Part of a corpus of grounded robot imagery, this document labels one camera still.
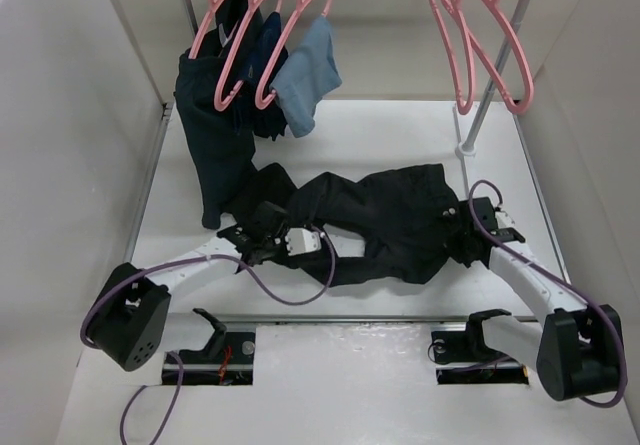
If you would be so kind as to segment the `black trousers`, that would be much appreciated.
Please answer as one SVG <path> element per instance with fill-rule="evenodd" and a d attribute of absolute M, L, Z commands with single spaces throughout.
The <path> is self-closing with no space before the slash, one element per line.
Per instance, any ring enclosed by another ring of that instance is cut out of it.
<path fill-rule="evenodd" d="M 453 260 L 448 244 L 459 226 L 461 200 L 446 183 L 440 164 L 373 173 L 357 182 L 324 172 L 296 187 L 285 169 L 273 163 L 247 182 L 227 210 L 237 223 L 263 202 L 284 208 L 290 227 L 332 226 L 363 239 L 364 252 L 356 257 L 333 258 L 322 247 L 298 256 L 285 252 L 272 260 L 331 286 L 387 277 L 423 285 Z"/>

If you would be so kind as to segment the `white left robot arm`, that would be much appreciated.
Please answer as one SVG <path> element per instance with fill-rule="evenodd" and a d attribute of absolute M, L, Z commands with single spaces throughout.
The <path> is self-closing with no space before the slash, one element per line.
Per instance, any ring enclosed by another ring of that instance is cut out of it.
<path fill-rule="evenodd" d="M 181 314 L 171 306 L 284 254 L 289 230 L 289 213 L 263 202 L 248 219 L 170 262 L 147 269 L 118 265 L 82 322 L 81 341 L 127 372 L 156 353 L 173 352 L 185 364 L 217 359 L 226 348 L 226 325 L 202 307 Z"/>

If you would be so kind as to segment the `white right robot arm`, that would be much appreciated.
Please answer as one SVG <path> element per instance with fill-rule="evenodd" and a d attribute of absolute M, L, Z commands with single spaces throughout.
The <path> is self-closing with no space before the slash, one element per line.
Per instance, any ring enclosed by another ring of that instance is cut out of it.
<path fill-rule="evenodd" d="M 540 264 L 524 236 L 487 197 L 461 202 L 452 258 L 482 263 L 528 306 L 540 324 L 530 330 L 504 309 L 473 313 L 462 346 L 482 361 L 514 359 L 532 368 L 555 401 L 580 399 L 601 409 L 618 405 L 628 384 L 621 320 Z"/>

